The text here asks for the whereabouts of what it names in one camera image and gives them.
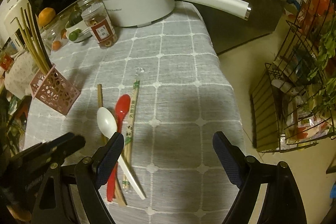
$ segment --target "red spoon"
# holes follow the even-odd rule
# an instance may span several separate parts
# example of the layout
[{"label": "red spoon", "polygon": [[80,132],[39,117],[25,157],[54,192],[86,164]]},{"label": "red spoon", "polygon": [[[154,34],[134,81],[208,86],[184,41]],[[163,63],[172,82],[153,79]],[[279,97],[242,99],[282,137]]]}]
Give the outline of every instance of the red spoon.
[{"label": "red spoon", "polygon": [[[115,113],[118,118],[118,129],[117,131],[121,133],[121,128],[123,126],[123,120],[128,113],[129,106],[131,104],[131,98],[128,94],[122,95],[117,104],[115,105]],[[115,189],[115,180],[117,174],[118,163],[115,164],[113,171],[107,181],[107,191],[106,191],[106,198],[108,202],[112,202],[114,197],[114,189]]]}]

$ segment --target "beige floor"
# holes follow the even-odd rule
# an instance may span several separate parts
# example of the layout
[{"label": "beige floor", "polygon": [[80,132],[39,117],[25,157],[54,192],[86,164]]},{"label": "beige floor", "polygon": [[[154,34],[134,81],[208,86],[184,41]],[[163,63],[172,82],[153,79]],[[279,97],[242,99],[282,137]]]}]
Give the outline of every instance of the beige floor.
[{"label": "beige floor", "polygon": [[[277,164],[286,161],[296,179],[303,204],[305,206],[308,224],[318,224],[329,210],[331,199],[330,189],[336,180],[336,174],[326,175],[326,169],[336,154],[336,140],[325,139],[319,144],[289,153],[258,153],[252,147],[252,115],[250,109],[249,90],[256,85],[264,73],[265,62],[272,62],[288,31],[284,17],[276,30],[266,36],[245,45],[232,49],[219,56],[221,70],[231,83],[245,131],[246,151],[259,161]],[[259,193],[258,202],[250,223],[257,222],[266,185]]]}]

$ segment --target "plastic spoon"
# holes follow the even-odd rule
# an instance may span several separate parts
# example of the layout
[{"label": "plastic spoon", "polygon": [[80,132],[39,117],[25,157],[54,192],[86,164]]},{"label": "plastic spoon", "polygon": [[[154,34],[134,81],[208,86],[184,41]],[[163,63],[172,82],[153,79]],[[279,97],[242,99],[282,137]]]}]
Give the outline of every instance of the plastic spoon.
[{"label": "plastic spoon", "polygon": [[[103,133],[104,136],[111,138],[112,135],[115,133],[115,130],[111,127],[115,123],[115,119],[111,112],[109,112],[106,108],[100,107],[97,111],[97,122],[100,131]],[[126,175],[128,181],[130,182],[133,189],[139,195],[141,199],[145,199],[145,194],[140,188],[137,181],[134,179],[130,167],[125,163],[125,160],[120,155],[118,159],[118,163],[120,164],[124,174]]]},{"label": "plastic spoon", "polygon": [[[123,126],[123,120],[128,113],[129,106],[131,103],[131,97],[128,94],[122,95],[117,104],[115,105],[115,113],[118,117],[118,129],[117,132],[121,133],[121,128]],[[107,181],[107,190],[106,190],[106,198],[108,202],[112,202],[114,196],[115,189],[115,180],[117,175],[118,164],[116,164],[113,168],[113,171]]]}]

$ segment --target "gray checkered tablecloth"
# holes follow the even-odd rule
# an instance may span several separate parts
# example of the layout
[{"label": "gray checkered tablecloth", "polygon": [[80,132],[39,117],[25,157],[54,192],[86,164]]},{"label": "gray checkered tablecloth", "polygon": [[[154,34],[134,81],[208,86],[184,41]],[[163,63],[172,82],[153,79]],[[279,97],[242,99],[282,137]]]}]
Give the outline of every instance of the gray checkered tablecloth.
[{"label": "gray checkered tablecloth", "polygon": [[[150,26],[117,31],[118,42],[109,49],[100,49],[91,37],[52,53],[56,68],[81,95],[66,117],[33,100],[25,147],[74,132],[85,136],[86,145],[67,163],[93,155],[102,145],[97,84],[103,86],[104,106],[112,109],[122,94],[131,94],[136,70],[143,68],[132,166],[147,198],[129,190],[128,206],[120,208],[106,201],[105,185],[99,191],[107,208],[117,224],[222,223],[238,189],[212,148],[212,136],[221,130],[233,145],[243,151],[245,146],[233,89],[198,11],[176,2],[170,15]],[[78,214],[87,222],[80,203]]]}]

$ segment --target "pink perforated basket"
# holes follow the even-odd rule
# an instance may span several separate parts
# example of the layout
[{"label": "pink perforated basket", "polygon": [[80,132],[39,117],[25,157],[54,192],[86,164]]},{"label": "pink perforated basket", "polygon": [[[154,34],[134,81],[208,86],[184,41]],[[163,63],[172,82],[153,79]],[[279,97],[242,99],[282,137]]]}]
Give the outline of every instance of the pink perforated basket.
[{"label": "pink perforated basket", "polygon": [[55,69],[55,65],[46,76],[38,70],[30,87],[33,99],[39,99],[63,115],[68,114],[80,95],[80,91]]}]

